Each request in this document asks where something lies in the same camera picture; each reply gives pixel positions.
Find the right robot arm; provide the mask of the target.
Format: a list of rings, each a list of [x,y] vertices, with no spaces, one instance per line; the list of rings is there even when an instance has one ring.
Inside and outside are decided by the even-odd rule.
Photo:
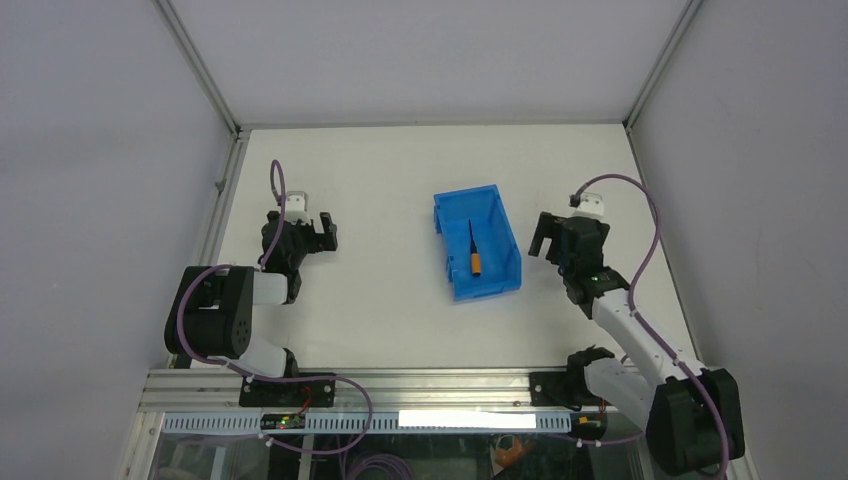
[[[550,242],[545,258],[557,267],[568,299],[617,341],[636,369],[605,348],[588,347],[571,354],[541,393],[546,403],[572,410],[609,401],[639,427],[664,473],[723,479],[745,453],[738,384],[729,371],[710,369],[673,346],[637,306],[636,287],[660,234],[626,280],[604,260],[610,230],[597,214],[541,212],[528,253],[537,257],[543,241]]]

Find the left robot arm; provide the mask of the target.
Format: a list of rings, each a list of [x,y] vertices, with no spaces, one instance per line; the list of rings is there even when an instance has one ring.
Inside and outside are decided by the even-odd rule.
[[[262,392],[277,406],[301,392],[294,353],[253,332],[256,306],[294,303],[302,288],[300,267],[310,254],[338,248],[337,225],[319,214],[321,231],[309,216],[267,214],[259,267],[189,266],[178,286],[164,329],[169,353],[227,366],[244,376],[263,377]]]

